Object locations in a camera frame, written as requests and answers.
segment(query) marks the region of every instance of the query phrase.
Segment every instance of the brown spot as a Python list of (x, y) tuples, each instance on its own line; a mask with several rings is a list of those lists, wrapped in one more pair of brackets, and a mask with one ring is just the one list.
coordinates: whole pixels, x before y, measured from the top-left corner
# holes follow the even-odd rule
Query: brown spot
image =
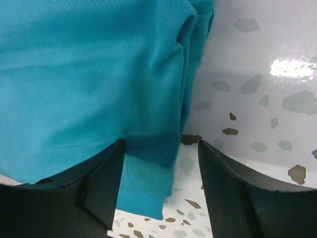
[(291, 177), (292, 181), (295, 181), (299, 185), (303, 185), (306, 178), (306, 168), (296, 165), (288, 171), (288, 175)]
[(138, 238), (144, 238), (143, 234), (139, 231), (133, 231), (133, 234), (135, 234), (135, 236)]
[(230, 113), (230, 120), (237, 120), (237, 117), (234, 114)]
[(191, 224), (190, 224), (188, 221), (186, 221), (186, 220), (183, 220), (183, 223), (185, 223), (185, 224), (191, 226)]
[(185, 199), (185, 200), (186, 200), (186, 202), (188, 202), (190, 205), (192, 205), (196, 209), (201, 209), (201, 206), (197, 202), (193, 202), (193, 201), (187, 200), (187, 199)]
[(226, 135), (237, 135), (238, 131), (236, 129), (232, 129), (232, 128), (227, 128), (222, 130), (222, 132)]
[(198, 143), (202, 139), (199, 135), (182, 135), (182, 144), (192, 145)]
[(180, 210), (176, 210), (177, 211), (177, 213), (179, 214), (179, 215), (182, 215), (182, 216), (184, 216), (185, 214), (182, 212), (182, 211), (180, 211)]
[(174, 218), (167, 218), (167, 219), (165, 219), (167, 222), (175, 222), (176, 221), (176, 219), (174, 219)]

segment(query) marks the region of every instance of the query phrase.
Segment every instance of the towel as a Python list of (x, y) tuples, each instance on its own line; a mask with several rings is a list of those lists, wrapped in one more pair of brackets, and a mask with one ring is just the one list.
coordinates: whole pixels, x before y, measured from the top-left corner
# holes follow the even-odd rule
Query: towel
[(213, 0), (0, 0), (0, 174), (36, 183), (118, 139), (117, 208), (163, 219)]

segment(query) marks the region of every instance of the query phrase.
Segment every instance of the blue cloth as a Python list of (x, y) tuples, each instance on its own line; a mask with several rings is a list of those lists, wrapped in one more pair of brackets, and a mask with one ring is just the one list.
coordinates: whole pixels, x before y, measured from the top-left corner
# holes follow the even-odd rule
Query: blue cloth
[(213, 0), (0, 0), (0, 174), (126, 141), (117, 208), (162, 219)]

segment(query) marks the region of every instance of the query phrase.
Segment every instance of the garment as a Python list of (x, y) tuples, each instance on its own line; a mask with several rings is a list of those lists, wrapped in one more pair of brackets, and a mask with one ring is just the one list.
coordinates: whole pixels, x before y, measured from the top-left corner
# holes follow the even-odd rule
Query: garment
[(213, 0), (0, 0), (0, 174), (35, 183), (118, 139), (117, 208), (162, 219)]

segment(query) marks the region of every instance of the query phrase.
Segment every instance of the glossy white surface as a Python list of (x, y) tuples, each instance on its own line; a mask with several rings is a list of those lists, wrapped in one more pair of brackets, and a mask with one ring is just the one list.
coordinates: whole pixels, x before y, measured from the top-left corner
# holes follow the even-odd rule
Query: glossy white surface
[[(202, 136), (264, 174), (317, 187), (312, 153), (317, 149), (317, 0), (218, 0), (205, 51), (185, 134)], [(227, 128), (238, 134), (226, 135)], [(175, 191), (164, 208), (164, 218), (175, 221), (145, 221), (118, 211), (111, 235), (212, 238), (201, 185), (197, 145), (181, 145)]]

